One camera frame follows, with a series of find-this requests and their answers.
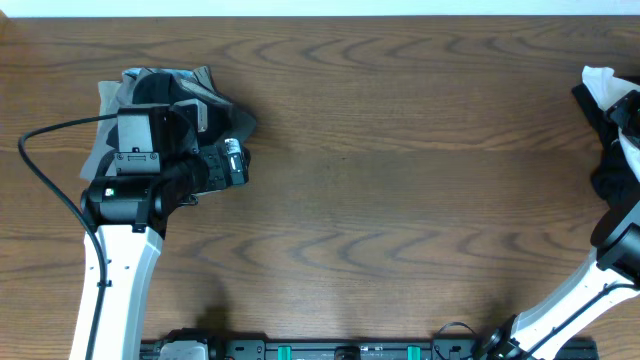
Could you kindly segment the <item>white t-shirt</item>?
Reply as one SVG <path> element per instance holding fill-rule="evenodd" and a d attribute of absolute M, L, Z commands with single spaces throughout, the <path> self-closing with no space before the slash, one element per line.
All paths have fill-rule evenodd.
<path fill-rule="evenodd" d="M 639 91 L 638 80 L 624 80 L 614 75 L 609 67 L 589 67 L 582 70 L 582 83 L 600 110 L 608 110 L 615 102 L 621 100 L 630 91 Z M 621 127 L 616 129 L 618 142 L 623 151 L 623 158 L 636 179 L 639 179 L 639 146 L 629 136 L 623 134 Z"/>

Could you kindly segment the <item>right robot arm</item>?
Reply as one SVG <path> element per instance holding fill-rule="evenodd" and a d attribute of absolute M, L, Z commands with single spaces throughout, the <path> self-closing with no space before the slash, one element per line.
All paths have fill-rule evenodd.
<path fill-rule="evenodd" d="M 601 314 L 639 295 L 639 190 L 598 222 L 581 266 L 551 295 L 513 316 L 474 359 L 553 359 Z"/>

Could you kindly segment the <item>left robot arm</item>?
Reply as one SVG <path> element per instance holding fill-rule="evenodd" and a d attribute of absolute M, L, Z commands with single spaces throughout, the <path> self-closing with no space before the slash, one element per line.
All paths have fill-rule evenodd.
<path fill-rule="evenodd" d="M 110 150 L 81 197 L 85 275 L 70 356 L 135 359 L 169 216 L 242 186 L 256 119 L 195 102 L 123 107 L 102 120 Z"/>

